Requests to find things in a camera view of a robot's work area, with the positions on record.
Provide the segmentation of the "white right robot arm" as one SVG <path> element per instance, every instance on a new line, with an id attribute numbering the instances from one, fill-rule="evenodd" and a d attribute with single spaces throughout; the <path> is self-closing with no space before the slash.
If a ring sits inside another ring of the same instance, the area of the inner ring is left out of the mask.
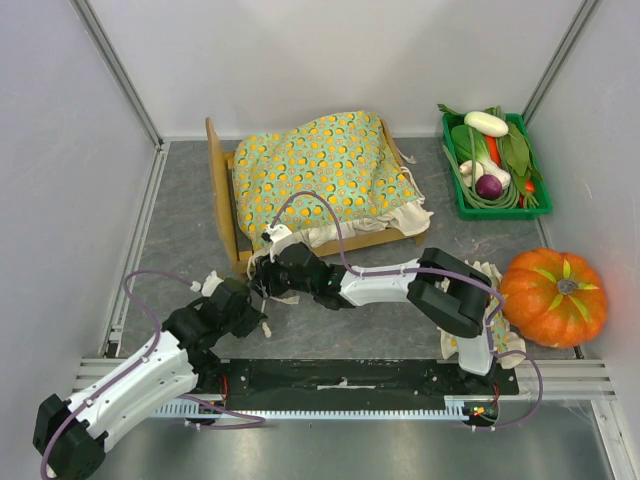
<path id="1" fill-rule="evenodd" d="M 251 279 L 263 297 L 304 292 L 327 309 L 373 303 L 410 303 L 457 343 L 458 381 L 467 392 L 483 392 L 494 381 L 485 311 L 496 294 L 483 273 L 438 248 L 409 262 L 363 268 L 330 264 L 296 243 L 255 263 Z"/>

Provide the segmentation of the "wooden pet bed frame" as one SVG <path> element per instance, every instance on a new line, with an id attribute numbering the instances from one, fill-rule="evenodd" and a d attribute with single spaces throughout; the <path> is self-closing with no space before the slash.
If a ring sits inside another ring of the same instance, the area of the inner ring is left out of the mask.
<path id="1" fill-rule="evenodd" d="M 232 184 L 230 183 L 235 151 L 224 150 L 211 117 L 205 118 L 205 129 L 216 227 L 232 271 L 235 274 L 245 276 L 250 258 L 253 255 L 253 248 L 249 247 L 242 250 L 239 248 L 238 243 L 238 240 L 244 238 L 244 235 L 237 233 L 235 200 Z M 347 238 L 344 240 L 344 247 L 346 251 L 353 251 L 409 238 L 420 246 L 425 236 L 426 232 L 421 232 L 409 237 L 403 235 L 396 228 L 387 228 L 384 231 Z"/>

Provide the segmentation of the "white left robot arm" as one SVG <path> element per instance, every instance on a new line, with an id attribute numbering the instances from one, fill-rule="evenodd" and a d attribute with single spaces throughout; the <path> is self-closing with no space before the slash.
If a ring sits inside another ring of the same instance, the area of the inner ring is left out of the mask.
<path id="1" fill-rule="evenodd" d="M 44 479 L 87 479 L 107 452 L 167 402 L 223 384 L 213 353 L 226 334 L 244 337 L 263 319 L 246 284 L 208 280 L 201 296 L 175 310 L 141 349 L 109 374 L 63 399 L 52 394 L 37 410 L 34 448 Z"/>

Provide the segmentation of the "white front rope tie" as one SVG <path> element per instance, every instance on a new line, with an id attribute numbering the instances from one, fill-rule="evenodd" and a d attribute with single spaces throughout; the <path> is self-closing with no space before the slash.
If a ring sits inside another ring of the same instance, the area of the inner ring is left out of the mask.
<path id="1" fill-rule="evenodd" d="M 398 162 L 400 163 L 400 170 L 405 175 L 411 177 L 412 176 L 412 172 L 411 172 L 409 166 L 410 165 L 415 165 L 417 163 L 417 160 L 415 159 L 414 156 L 406 156 L 401 151 L 398 151 L 398 156 L 399 156 Z"/>

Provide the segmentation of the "lemon print cushion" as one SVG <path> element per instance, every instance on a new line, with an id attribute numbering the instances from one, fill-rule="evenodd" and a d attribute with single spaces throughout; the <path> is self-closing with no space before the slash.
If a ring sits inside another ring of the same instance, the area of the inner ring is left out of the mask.
<path id="1" fill-rule="evenodd" d="M 412 176 L 400 170 L 380 116 L 326 115 L 238 146 L 232 169 L 236 218 L 254 249 L 273 220 L 311 247 L 396 228 L 425 232 L 431 212 Z"/>

